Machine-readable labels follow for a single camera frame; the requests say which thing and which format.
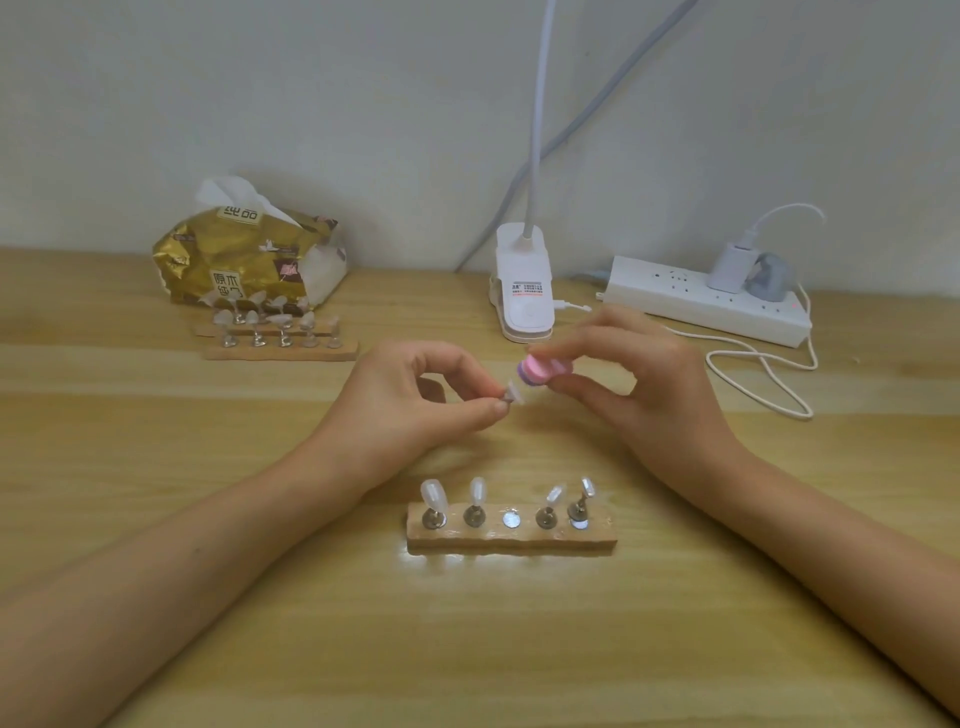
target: gray plug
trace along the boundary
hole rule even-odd
[[[761,253],[756,259],[759,269],[747,279],[744,289],[764,301],[779,303],[793,288],[793,269],[779,255]]]

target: power outlet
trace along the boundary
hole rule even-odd
[[[705,273],[622,255],[613,259],[603,301],[787,347],[799,347],[811,329],[809,315],[792,292],[780,303],[746,291],[724,293],[707,287]]]

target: hand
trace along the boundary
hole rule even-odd
[[[444,402],[443,375],[463,402]],[[440,341],[396,341],[373,347],[343,391],[293,455],[308,467],[335,465],[359,498],[428,450],[477,432],[510,411],[506,388],[463,349]]]
[[[615,427],[651,473],[690,500],[746,451],[720,410],[700,351],[642,313],[605,305],[565,338],[530,347],[530,353],[591,356],[633,374],[629,395],[580,375],[556,376],[547,386]]]

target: tissue package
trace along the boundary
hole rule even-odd
[[[154,245],[154,262],[173,303],[195,303],[216,289],[241,299],[266,291],[322,303],[347,274],[347,255],[332,242],[337,221],[283,210],[299,225],[242,206],[212,207],[179,223]],[[252,304],[240,303],[252,308]]]

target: forearm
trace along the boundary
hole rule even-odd
[[[960,716],[960,562],[750,456],[705,504]]]
[[[291,460],[0,600],[0,725],[95,726],[349,502]]]

